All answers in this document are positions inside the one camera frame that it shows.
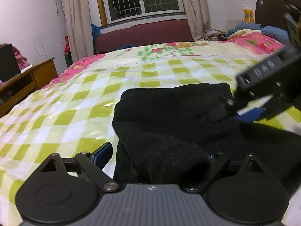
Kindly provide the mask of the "wooden tv cabinet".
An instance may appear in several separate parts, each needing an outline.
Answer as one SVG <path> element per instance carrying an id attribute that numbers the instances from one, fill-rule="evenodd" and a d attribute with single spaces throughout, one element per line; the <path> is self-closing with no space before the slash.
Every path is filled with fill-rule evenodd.
<path id="1" fill-rule="evenodd" d="M 34 91 L 37 91 L 58 76 L 54 58 L 34 65 L 21 74 L 14 76 L 1 87 L 1 116 L 6 115 Z"/>

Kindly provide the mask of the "maroon sofa cover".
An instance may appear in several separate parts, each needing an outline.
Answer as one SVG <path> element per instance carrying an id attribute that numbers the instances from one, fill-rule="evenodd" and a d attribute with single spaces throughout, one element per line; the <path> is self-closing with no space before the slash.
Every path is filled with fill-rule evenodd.
<path id="1" fill-rule="evenodd" d="M 94 48 L 100 53 L 119 50 L 128 45 L 140 47 L 187 41 L 194 41 L 188 21 L 186 19 L 173 19 L 138 24 L 125 29 L 102 33 L 95 39 Z"/>

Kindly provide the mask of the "green checkered bed sheet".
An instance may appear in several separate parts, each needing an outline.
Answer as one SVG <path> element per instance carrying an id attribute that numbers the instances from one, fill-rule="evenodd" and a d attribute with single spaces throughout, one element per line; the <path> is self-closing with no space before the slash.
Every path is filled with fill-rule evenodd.
<path id="1" fill-rule="evenodd" d="M 227 83 L 238 72 L 281 49 L 254 32 L 228 42 L 172 42 L 117 50 L 82 59 L 76 74 L 37 90 L 1 118 L 1 224 L 19 225 L 20 186 L 51 153 L 73 157 L 105 142 L 116 146 L 114 107 L 130 88 Z"/>

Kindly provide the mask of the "left beige curtain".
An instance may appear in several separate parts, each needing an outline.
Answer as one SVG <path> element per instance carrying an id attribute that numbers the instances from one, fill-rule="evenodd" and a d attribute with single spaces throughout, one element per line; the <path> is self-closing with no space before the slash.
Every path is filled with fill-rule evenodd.
<path id="1" fill-rule="evenodd" d="M 62 0 L 73 61 L 94 54 L 88 0 Z"/>

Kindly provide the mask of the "dark wooden headboard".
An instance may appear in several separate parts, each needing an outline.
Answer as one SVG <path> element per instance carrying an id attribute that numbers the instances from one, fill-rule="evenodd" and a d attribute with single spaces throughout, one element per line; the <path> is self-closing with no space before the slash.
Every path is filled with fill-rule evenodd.
<path id="1" fill-rule="evenodd" d="M 285 0 L 257 0 L 255 9 L 255 23 L 262 27 L 271 26 L 287 30 L 288 13 Z"/>

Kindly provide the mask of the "right beige curtain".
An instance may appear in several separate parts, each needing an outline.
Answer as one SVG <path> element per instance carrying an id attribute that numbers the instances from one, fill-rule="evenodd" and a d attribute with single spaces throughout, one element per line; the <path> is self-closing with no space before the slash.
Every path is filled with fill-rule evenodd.
<path id="1" fill-rule="evenodd" d="M 206 38 L 210 29 L 210 13 L 207 0 L 182 0 L 188 25 L 195 41 Z"/>

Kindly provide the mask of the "pink floral cloth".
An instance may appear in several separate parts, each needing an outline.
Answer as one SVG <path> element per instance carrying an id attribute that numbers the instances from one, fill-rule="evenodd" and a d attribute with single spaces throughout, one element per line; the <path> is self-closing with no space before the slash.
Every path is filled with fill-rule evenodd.
<path id="1" fill-rule="evenodd" d="M 19 66 L 19 69 L 22 71 L 23 69 L 25 69 L 29 66 L 28 60 L 27 60 L 26 57 L 24 57 L 20 53 L 20 51 L 16 47 L 14 47 L 14 46 L 12 46 L 12 47 L 13 47 L 13 52 L 15 54 L 15 58 L 17 60 L 17 64 Z M 6 82 L 1 81 L 1 86 L 5 85 L 6 83 L 7 83 L 7 81 Z"/>

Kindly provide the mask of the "beige curtain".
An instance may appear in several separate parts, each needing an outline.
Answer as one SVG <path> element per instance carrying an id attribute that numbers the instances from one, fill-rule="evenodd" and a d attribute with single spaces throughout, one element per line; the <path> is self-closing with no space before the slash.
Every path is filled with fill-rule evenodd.
<path id="1" fill-rule="evenodd" d="M 88 0 L 62 0 L 73 61 L 94 54 Z"/>
<path id="2" fill-rule="evenodd" d="M 188 25 L 195 41 L 206 38 L 210 29 L 210 13 L 207 0 L 182 0 Z"/>

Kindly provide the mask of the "blue pillow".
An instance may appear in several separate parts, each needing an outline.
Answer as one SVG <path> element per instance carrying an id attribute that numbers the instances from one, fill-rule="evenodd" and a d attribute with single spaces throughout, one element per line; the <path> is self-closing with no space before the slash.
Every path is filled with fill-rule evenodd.
<path id="1" fill-rule="evenodd" d="M 251 30 L 260 30 L 263 35 L 274 38 L 275 40 L 281 42 L 282 44 L 288 44 L 290 42 L 288 32 L 280 29 L 278 27 L 265 26 L 263 27 L 261 24 L 238 24 L 235 26 L 235 29 L 243 30 L 243 29 L 251 29 Z"/>

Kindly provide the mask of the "red green hanging decoration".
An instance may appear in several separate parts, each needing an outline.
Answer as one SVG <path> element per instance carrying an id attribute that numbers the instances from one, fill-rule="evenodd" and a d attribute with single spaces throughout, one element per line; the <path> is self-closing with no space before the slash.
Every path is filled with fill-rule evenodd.
<path id="1" fill-rule="evenodd" d="M 64 49 L 64 57 L 65 57 L 67 67 L 70 67 L 73 64 L 73 60 L 72 60 L 72 55 L 71 55 L 71 51 L 70 51 L 68 36 L 65 36 L 65 41 L 66 41 L 66 45 L 65 45 L 65 49 Z"/>

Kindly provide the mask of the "blue cloth by window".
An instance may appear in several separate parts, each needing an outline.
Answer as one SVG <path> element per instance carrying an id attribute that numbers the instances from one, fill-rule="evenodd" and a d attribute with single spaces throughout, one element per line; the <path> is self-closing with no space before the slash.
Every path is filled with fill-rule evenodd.
<path id="1" fill-rule="evenodd" d="M 96 43 L 98 36 L 101 35 L 101 29 L 95 24 L 91 24 L 93 43 Z"/>

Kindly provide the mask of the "black pants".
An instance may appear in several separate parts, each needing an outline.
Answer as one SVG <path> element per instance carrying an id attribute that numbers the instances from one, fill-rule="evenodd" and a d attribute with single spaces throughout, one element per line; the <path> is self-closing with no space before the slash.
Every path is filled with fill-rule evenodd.
<path id="1" fill-rule="evenodd" d="M 125 91 L 112 121 L 119 139 L 114 180 L 195 186 L 208 179 L 217 152 L 235 162 L 252 153 L 293 194 L 300 185 L 300 136 L 234 118 L 208 121 L 207 113 L 231 97 L 225 83 Z"/>

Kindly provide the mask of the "yellow plastic bag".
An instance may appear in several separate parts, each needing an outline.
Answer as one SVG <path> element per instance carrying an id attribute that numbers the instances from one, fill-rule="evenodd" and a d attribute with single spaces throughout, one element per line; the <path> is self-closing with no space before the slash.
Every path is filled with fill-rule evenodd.
<path id="1" fill-rule="evenodd" d="M 254 23 L 254 12 L 252 10 L 252 7 L 249 5 L 242 5 L 242 11 L 244 13 L 244 23 L 249 24 L 249 23 Z"/>

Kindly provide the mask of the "black television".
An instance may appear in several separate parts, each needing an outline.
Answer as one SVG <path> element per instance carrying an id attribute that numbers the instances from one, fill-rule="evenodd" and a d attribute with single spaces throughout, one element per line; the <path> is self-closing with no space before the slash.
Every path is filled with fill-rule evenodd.
<path id="1" fill-rule="evenodd" d="M 2 46 L 0 49 L 0 80 L 6 82 L 20 73 L 21 70 L 17 64 L 12 45 Z"/>

